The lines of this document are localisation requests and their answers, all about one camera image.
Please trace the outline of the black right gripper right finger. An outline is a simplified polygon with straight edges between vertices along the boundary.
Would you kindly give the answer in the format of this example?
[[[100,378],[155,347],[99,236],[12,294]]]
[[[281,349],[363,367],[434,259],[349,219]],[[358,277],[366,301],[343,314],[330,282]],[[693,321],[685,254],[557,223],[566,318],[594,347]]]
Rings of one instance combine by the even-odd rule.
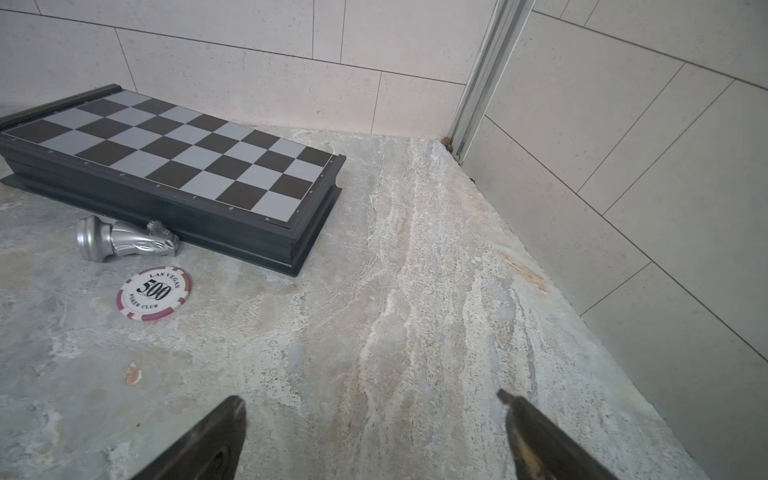
[[[506,434],[518,479],[617,477],[522,396],[499,389],[507,407]]]

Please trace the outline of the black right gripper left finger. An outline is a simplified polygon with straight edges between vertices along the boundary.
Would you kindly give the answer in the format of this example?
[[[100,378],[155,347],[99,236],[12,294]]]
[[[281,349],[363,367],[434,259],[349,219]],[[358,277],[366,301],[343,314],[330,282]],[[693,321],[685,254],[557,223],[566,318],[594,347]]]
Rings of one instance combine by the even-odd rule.
[[[133,479],[234,479],[246,431],[246,402],[231,395]]]

